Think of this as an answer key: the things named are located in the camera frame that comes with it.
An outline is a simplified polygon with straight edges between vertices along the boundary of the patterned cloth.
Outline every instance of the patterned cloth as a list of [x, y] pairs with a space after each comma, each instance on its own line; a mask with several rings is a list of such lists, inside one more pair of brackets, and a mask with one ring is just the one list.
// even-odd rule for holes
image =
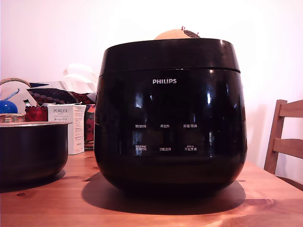
[[28, 89], [28, 92], [39, 105], [43, 103], [76, 104], [80, 102], [84, 105], [94, 104], [94, 102], [87, 97], [89, 93], [78, 94], [56, 88], [31, 88]]

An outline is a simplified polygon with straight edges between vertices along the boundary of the rice cooker lid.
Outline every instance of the rice cooker lid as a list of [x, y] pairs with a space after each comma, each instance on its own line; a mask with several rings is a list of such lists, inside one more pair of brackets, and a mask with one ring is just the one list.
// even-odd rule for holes
[[230, 42], [220, 39], [163, 39], [115, 45], [104, 52], [100, 75], [139, 70], [226, 69], [240, 73]]

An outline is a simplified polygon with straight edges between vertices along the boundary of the red package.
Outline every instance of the red package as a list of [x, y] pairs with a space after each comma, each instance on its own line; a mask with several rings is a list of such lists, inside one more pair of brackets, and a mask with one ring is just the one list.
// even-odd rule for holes
[[86, 105], [84, 113], [84, 140], [94, 140], [95, 129], [95, 104]]
[[42, 106], [27, 106], [25, 107], [25, 121], [26, 122], [47, 122], [48, 110]]

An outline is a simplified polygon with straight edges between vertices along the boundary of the wicker basket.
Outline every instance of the wicker basket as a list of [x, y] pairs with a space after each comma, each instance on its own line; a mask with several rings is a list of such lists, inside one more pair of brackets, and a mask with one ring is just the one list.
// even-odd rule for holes
[[[28, 85], [29, 87], [30, 84], [23, 79], [19, 79], [19, 78], [7, 78], [7, 79], [3, 79], [0, 81], [0, 85], [5, 84], [7, 82], [12, 82], [12, 81], [17, 81], [17, 82], [21, 82], [24, 83], [26, 85]], [[9, 122], [24, 122], [25, 121], [25, 114], [20, 114], [20, 113], [0, 113], [0, 123], [9, 123]]]
[[9, 122], [23, 122], [25, 119], [25, 114], [20, 113], [0, 113], [0, 123], [9, 123]]

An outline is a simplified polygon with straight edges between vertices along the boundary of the basket handle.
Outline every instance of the basket handle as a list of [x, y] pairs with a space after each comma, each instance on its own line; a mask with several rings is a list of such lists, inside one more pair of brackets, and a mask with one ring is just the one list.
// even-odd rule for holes
[[20, 79], [20, 78], [15, 78], [15, 77], [0, 80], [0, 85], [8, 83], [8, 82], [12, 82], [12, 81], [21, 82], [21, 83], [28, 85], [30, 88], [32, 87], [26, 80]]

